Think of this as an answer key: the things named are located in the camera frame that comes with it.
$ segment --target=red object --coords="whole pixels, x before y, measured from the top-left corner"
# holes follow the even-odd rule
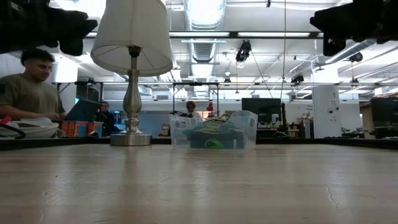
[[[0,124],[7,124],[10,122],[12,119],[10,116],[6,116],[4,119],[0,120]]]
[[[206,110],[210,111],[211,115],[213,115],[214,109],[213,109],[213,103],[212,102],[209,103],[209,105],[206,107]]]

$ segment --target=laptop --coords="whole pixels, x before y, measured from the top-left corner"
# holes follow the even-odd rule
[[[65,121],[91,121],[101,106],[98,102],[79,100],[67,114]]]

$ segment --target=dark hair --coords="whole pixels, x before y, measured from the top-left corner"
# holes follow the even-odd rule
[[[188,101],[186,107],[192,106],[193,109],[195,109],[197,106],[193,101]]]
[[[24,50],[21,56],[21,64],[24,66],[26,60],[29,59],[40,59],[44,62],[54,62],[54,57],[52,54],[48,53],[42,49],[29,49]]]
[[[107,101],[101,101],[101,104],[106,104],[109,107],[109,103]]]

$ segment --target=clear plastic bin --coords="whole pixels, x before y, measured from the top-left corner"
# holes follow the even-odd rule
[[[236,111],[227,121],[170,115],[170,133],[175,149],[254,149],[257,115]]]

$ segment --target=wooden table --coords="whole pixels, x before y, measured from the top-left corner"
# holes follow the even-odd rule
[[[398,222],[395,151],[103,144],[0,153],[4,224]]]

